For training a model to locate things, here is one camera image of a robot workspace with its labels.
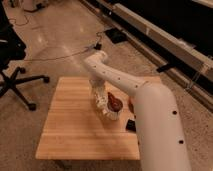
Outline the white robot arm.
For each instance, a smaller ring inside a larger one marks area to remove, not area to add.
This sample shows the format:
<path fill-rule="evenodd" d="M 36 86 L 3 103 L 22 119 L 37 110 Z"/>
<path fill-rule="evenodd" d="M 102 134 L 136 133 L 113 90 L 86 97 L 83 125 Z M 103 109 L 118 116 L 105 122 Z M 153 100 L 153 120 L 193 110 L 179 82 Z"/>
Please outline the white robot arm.
<path fill-rule="evenodd" d="M 98 51 L 84 60 L 93 82 L 109 82 L 133 98 L 142 171 L 192 171 L 178 105 L 164 84 L 107 65 Z"/>

